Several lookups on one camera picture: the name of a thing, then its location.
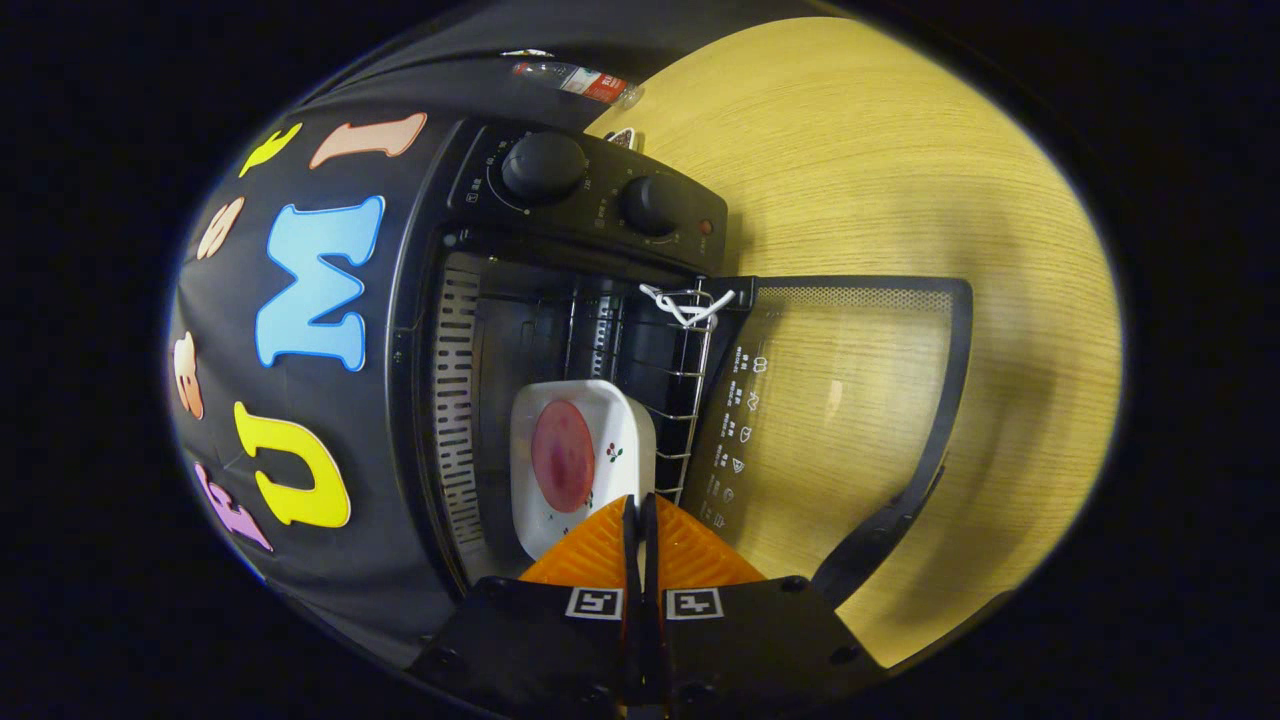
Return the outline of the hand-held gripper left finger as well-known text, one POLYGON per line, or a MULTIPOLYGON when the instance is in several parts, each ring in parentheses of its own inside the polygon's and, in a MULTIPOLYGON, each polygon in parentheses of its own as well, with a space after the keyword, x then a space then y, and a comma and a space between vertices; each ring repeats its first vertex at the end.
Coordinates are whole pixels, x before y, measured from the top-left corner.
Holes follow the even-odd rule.
POLYGON ((477 714, 620 714, 643 606, 630 495, 596 510, 524 575, 485 577, 411 664, 477 714))

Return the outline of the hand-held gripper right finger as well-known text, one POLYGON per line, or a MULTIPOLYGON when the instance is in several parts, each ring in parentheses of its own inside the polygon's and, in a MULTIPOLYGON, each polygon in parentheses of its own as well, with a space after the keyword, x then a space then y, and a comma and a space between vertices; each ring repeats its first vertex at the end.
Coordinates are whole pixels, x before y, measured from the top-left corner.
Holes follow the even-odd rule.
POLYGON ((886 679, 808 578, 764 578, 657 495, 640 527, 641 706, 835 707, 886 679))

